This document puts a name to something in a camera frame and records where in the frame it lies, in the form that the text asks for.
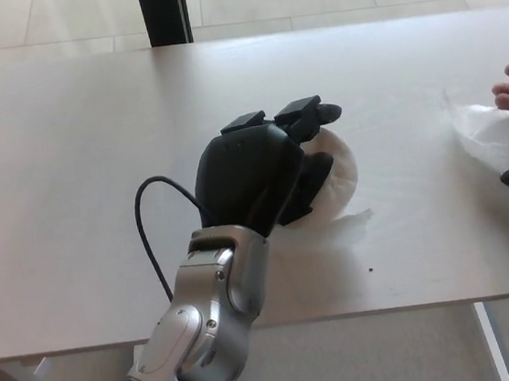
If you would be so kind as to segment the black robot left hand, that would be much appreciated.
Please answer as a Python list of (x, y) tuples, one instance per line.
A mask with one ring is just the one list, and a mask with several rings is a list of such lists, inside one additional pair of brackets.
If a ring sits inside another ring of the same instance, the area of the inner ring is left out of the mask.
[(317, 96), (291, 101), (269, 120), (264, 111), (242, 114), (202, 153), (196, 173), (201, 225), (243, 226), (268, 237), (276, 226), (313, 212), (313, 200), (334, 168), (329, 152), (306, 153), (342, 108)]

